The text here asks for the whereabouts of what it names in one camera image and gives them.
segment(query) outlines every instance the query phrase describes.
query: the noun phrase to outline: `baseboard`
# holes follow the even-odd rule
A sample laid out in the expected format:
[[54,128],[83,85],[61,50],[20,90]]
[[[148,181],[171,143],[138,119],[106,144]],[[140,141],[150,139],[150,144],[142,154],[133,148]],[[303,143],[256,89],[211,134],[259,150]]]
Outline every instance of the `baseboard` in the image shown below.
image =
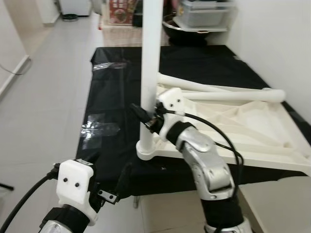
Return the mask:
[[56,21],[58,20],[58,18],[60,17],[60,13],[58,13],[57,15],[55,15],[55,17],[52,19],[51,23],[43,23],[44,27],[47,28],[52,28],[55,26]]
[[[27,67],[27,65],[30,62],[31,62],[30,56],[25,55],[12,72],[15,74],[22,73],[24,68]],[[18,75],[15,75],[15,74],[10,74],[10,76],[7,78],[7,80],[0,87],[0,101],[5,96],[5,94],[9,90],[9,88],[12,86],[13,82],[17,79]]]

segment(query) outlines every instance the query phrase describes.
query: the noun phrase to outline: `tiled floor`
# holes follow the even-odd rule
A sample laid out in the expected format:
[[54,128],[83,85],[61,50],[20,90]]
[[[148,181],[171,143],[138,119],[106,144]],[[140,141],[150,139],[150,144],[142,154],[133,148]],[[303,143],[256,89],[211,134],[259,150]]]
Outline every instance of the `tiled floor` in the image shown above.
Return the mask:
[[[0,224],[25,192],[52,167],[73,158],[91,80],[96,47],[111,44],[98,31],[98,15],[58,21],[32,56],[33,66],[0,102],[0,182],[16,187],[6,195]],[[21,209],[8,233],[38,232],[40,221],[57,205],[55,182],[38,190]],[[106,204],[88,233],[202,233],[204,217],[195,192],[133,197]]]

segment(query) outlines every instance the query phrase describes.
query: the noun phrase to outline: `table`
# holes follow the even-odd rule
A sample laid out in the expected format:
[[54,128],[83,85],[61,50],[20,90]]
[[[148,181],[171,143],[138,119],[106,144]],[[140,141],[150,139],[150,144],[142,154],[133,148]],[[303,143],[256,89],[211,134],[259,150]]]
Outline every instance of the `table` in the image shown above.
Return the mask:
[[[191,170],[182,159],[155,157],[142,161],[136,155],[139,121],[129,105],[140,103],[141,48],[97,48],[91,62],[93,78],[76,157],[85,158],[100,152],[96,180],[105,191],[115,189],[122,169],[131,163],[129,184],[121,198],[194,190]],[[226,46],[161,47],[160,72],[203,84],[268,87]],[[287,103],[284,106],[310,143],[310,125]],[[236,166],[229,167],[234,176]],[[245,166],[242,183],[304,175],[296,171]]]

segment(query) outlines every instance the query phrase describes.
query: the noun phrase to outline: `black pot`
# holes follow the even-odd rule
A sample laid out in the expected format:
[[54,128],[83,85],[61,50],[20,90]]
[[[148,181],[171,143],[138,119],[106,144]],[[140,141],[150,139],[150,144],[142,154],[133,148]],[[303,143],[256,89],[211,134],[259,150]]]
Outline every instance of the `black pot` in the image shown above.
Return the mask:
[[205,38],[209,32],[186,32],[173,21],[176,14],[163,17],[162,25],[165,33],[170,38],[173,45],[181,46],[205,46],[207,44]]

